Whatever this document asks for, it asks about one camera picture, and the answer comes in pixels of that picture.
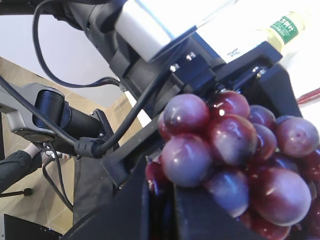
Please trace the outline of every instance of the black wire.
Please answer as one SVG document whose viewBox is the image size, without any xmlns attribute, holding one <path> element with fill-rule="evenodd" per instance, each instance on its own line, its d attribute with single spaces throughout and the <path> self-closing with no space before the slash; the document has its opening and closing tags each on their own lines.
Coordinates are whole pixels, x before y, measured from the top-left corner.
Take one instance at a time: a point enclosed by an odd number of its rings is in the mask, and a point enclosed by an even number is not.
<svg viewBox="0 0 320 240">
<path fill-rule="evenodd" d="M 46 115 L 44 115 L 39 109 L 28 102 L 20 93 L 18 93 L 2 76 L 0 76 L 0 85 L 21 105 L 28 109 L 33 115 L 41 119 L 52 131 L 64 139 L 68 144 L 74 146 L 76 139 L 63 131 L 58 125 L 52 122 Z"/>
<path fill-rule="evenodd" d="M 72 84 L 72 83 L 62 81 L 50 71 L 49 67 L 46 64 L 46 61 L 44 59 L 44 56 L 42 54 L 41 47 L 40 47 L 39 19 L 45 7 L 55 3 L 63 3 L 63 2 L 66 2 L 66 1 L 65 0 L 45 0 L 41 2 L 34 11 L 33 22 L 32 22 L 32 39 L 33 39 L 33 45 L 34 45 L 36 57 L 38 58 L 39 64 L 42 67 L 43 71 L 52 81 L 67 88 L 92 88 L 92 87 L 99 87 L 99 86 L 108 85 L 108 84 L 119 86 L 119 81 L 117 81 L 115 78 L 111 76 L 103 77 L 87 85 L 78 85 L 78 84 Z"/>
<path fill-rule="evenodd" d="M 64 203 L 64 205 L 66 205 L 66 207 L 73 212 L 74 208 L 69 206 L 69 204 L 66 202 L 64 196 L 61 194 L 61 192 L 59 191 L 59 189 L 57 188 L 57 186 L 55 185 L 54 181 L 52 181 L 52 179 L 50 178 L 47 170 L 46 170 L 46 166 L 48 166 L 49 163 L 51 163 L 53 160 L 49 159 L 48 161 L 46 161 L 43 166 L 42 166 L 42 173 L 44 178 L 49 182 L 49 184 L 51 185 L 51 187 L 53 188 L 53 190 L 55 191 L 55 193 L 58 195 L 58 197 L 61 199 L 61 201 Z"/>
<path fill-rule="evenodd" d="M 51 142 L 48 143 L 48 146 L 50 147 L 50 150 L 53 152 L 54 157 L 55 157 L 56 166 L 58 168 L 58 176 L 59 176 L 59 182 L 60 182 L 60 186 L 61 186 L 62 195 L 63 195 L 63 197 L 65 199 L 65 202 L 69 205 L 70 208 L 73 209 L 74 206 L 69 201 L 67 193 L 66 193 L 66 190 L 65 190 L 64 181 L 63 181 L 63 178 L 62 178 L 60 160 L 59 160 L 57 151 L 56 151 L 56 149 L 54 148 L 54 146 L 52 145 Z"/>
<path fill-rule="evenodd" d="M 150 97 L 154 94 L 154 92 L 159 87 L 159 85 L 163 83 L 164 76 L 168 74 L 171 62 L 173 61 L 174 58 L 177 57 L 177 53 L 181 51 L 185 46 L 186 46 L 186 43 L 182 42 L 179 46 L 176 47 L 175 51 L 164 62 L 159 75 L 146 87 L 146 89 L 143 91 L 143 93 L 137 100 L 136 104 L 133 106 L 133 108 L 130 110 L 128 115 L 125 117 L 125 119 L 121 123 L 120 127 L 117 129 L 117 131 L 105 143 L 98 145 L 95 149 L 94 154 L 96 154 L 97 156 L 104 154 L 122 138 L 122 136 L 126 133 L 126 131 L 129 129 L 131 124 L 136 119 L 139 112 L 146 105 Z"/>
</svg>

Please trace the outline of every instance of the bolt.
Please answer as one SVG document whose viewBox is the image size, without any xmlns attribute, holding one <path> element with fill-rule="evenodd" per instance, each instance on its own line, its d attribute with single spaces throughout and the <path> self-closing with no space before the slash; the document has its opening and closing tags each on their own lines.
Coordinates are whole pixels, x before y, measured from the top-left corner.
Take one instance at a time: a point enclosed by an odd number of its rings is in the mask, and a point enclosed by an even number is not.
<svg viewBox="0 0 320 240">
<path fill-rule="evenodd" d="M 255 73 L 258 69 L 259 69 L 259 67 L 256 66 L 256 67 L 252 70 L 252 72 Z"/>
<path fill-rule="evenodd" d="M 185 59 L 187 59 L 188 61 L 191 61 L 192 59 L 194 59 L 196 57 L 195 53 L 192 51 L 190 52 Z"/>
<path fill-rule="evenodd" d="M 180 66 L 179 66 L 177 63 L 175 63 L 175 64 L 173 64 L 173 65 L 170 66 L 170 71 L 174 73 L 174 72 L 176 72 L 179 68 L 180 68 Z"/>
<path fill-rule="evenodd" d="M 267 72 L 267 70 L 261 69 L 261 70 L 257 73 L 256 77 L 259 79 L 259 78 L 261 78 L 261 76 L 262 76 L 263 74 L 265 74 L 266 72 Z"/>
</svg>

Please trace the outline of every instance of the grape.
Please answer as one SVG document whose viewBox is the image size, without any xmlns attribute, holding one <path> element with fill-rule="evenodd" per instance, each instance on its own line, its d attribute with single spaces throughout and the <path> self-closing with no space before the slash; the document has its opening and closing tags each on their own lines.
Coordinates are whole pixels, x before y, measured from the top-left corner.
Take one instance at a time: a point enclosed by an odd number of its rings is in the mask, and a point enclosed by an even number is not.
<svg viewBox="0 0 320 240">
<path fill-rule="evenodd" d="M 320 198 L 312 203 L 305 225 L 309 233 L 315 237 L 320 237 Z"/>
<path fill-rule="evenodd" d="M 290 170 L 266 168 L 249 183 L 253 208 L 273 224 L 297 224 L 310 208 L 311 194 L 307 184 Z"/>
<path fill-rule="evenodd" d="M 190 133 L 170 139 L 161 153 L 164 174 L 180 187 L 200 185 L 211 172 L 212 164 L 208 145 Z"/>
<path fill-rule="evenodd" d="M 248 229 L 252 227 L 252 218 L 249 211 L 245 211 L 242 215 L 236 218 L 237 221 L 243 223 Z"/>
<path fill-rule="evenodd" d="M 295 163 L 295 160 L 292 157 L 281 152 L 275 152 L 269 158 L 267 165 L 269 167 L 288 169 L 292 172 L 295 172 L 296 174 L 299 174 L 298 166 Z"/>
<path fill-rule="evenodd" d="M 208 134 L 213 156 L 228 165 L 244 164 L 256 151 L 256 130 L 241 116 L 218 117 L 208 127 Z"/>
<path fill-rule="evenodd" d="M 149 183 L 149 190 L 156 194 L 158 194 L 159 191 L 165 190 L 170 183 L 161 165 L 154 161 L 148 162 L 145 168 L 145 179 Z"/>
<path fill-rule="evenodd" d="M 260 105 L 250 106 L 250 115 L 248 120 L 253 124 L 261 124 L 266 126 L 270 130 L 274 130 L 276 127 L 276 117 L 267 108 Z"/>
<path fill-rule="evenodd" d="M 277 226 L 258 215 L 252 219 L 252 230 L 268 240 L 284 240 L 290 233 L 290 226 Z"/>
<path fill-rule="evenodd" d="M 221 92 L 212 103 L 211 116 L 224 116 L 235 114 L 247 118 L 250 113 L 250 107 L 247 99 L 235 91 Z"/>
<path fill-rule="evenodd" d="M 210 119 L 207 105 L 193 94 L 175 96 L 168 102 L 163 114 L 165 126 L 172 135 L 199 132 Z"/>
<path fill-rule="evenodd" d="M 308 187 L 311 193 L 311 200 L 315 200 L 317 198 L 318 192 L 317 187 L 313 181 L 308 182 Z"/>
<path fill-rule="evenodd" d="M 217 171 L 204 187 L 233 218 L 243 214 L 249 206 L 247 177 L 238 169 Z"/>
<path fill-rule="evenodd" d="M 292 117 L 282 122 L 275 131 L 281 152 L 301 158 L 313 152 L 319 145 L 319 134 L 311 122 Z"/>
<path fill-rule="evenodd" d="M 309 181 L 320 182 L 320 146 L 300 161 L 301 175 Z"/>
<path fill-rule="evenodd" d="M 281 123 L 283 123 L 285 120 L 294 118 L 294 116 L 289 116 L 289 115 L 283 115 L 275 119 L 275 125 L 279 126 Z"/>
<path fill-rule="evenodd" d="M 276 150 L 277 139 L 274 133 L 266 126 L 253 124 L 258 137 L 256 153 L 250 159 L 252 163 L 265 162 Z"/>
<path fill-rule="evenodd" d="M 170 132 L 168 131 L 168 129 L 165 125 L 164 112 L 162 112 L 158 118 L 158 131 L 159 131 L 160 136 L 166 142 L 168 142 L 171 139 L 172 135 L 170 134 Z"/>
</svg>

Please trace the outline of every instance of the bottle label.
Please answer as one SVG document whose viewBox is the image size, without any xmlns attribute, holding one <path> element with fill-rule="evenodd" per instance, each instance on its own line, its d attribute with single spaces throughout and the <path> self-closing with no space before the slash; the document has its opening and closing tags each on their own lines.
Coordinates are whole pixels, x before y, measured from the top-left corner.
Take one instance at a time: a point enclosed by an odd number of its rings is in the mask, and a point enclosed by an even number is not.
<svg viewBox="0 0 320 240">
<path fill-rule="evenodd" d="M 299 34 L 296 25 L 286 16 L 283 16 L 279 21 L 272 24 L 270 28 L 281 36 L 284 44 L 287 44 Z"/>
</svg>

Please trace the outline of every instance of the white wall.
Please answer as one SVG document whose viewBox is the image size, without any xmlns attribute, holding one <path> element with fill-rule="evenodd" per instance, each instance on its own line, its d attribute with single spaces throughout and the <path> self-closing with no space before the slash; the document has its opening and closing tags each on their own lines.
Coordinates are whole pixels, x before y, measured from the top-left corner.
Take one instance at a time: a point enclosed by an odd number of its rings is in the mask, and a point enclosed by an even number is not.
<svg viewBox="0 0 320 240">
<path fill-rule="evenodd" d="M 48 79 L 34 51 L 32 19 L 30 15 L 0 16 L 0 57 Z M 41 16 L 39 39 L 47 65 L 65 82 L 84 85 L 105 76 L 115 76 L 85 34 L 66 22 L 49 15 Z M 113 85 L 73 88 L 72 91 L 105 107 L 122 94 Z"/>
</svg>

